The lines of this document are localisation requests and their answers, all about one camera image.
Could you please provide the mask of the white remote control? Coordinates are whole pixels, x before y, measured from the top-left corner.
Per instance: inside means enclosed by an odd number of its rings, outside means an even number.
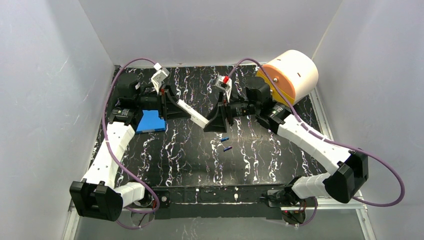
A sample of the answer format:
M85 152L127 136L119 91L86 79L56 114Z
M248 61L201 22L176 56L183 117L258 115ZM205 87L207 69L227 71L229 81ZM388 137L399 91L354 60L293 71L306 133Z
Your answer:
M203 115L201 115L199 112L197 112L195 109L193 109L191 106L189 106L186 102L183 100L179 100L177 104L184 109L187 113L190 115L190 120L194 122L196 125L198 125L200 128L204 129L206 125L209 123L209 120L205 118Z

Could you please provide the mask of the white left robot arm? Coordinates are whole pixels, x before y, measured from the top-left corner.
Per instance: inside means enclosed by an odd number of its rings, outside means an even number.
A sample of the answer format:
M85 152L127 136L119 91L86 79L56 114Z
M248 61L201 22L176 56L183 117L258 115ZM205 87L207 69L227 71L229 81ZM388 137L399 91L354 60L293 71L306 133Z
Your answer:
M157 194L138 177L119 187L115 179L123 168L126 148L145 119L145 111L157 111L161 120L189 118L171 87L163 83L167 76L159 70L146 85L141 85L132 73L116 78L112 90L117 98L101 123L104 139L88 171L80 181L73 181L69 189L79 216L115 222L131 204L147 197L155 201Z

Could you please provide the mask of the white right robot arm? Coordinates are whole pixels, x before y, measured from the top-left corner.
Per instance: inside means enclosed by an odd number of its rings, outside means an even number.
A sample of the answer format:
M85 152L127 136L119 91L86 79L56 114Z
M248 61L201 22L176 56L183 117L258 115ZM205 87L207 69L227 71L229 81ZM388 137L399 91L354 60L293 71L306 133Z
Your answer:
M271 96L271 88L263 80L253 79L246 87L246 97L232 94L226 78L218 79L218 101L206 118L205 132L225 133L236 117L253 115L256 121L272 133L297 145L317 160L326 170L313 176L297 176L282 190L268 193L271 203L295 204L312 197L331 197L347 204L368 180L368 157L358 150L329 143L328 138Z

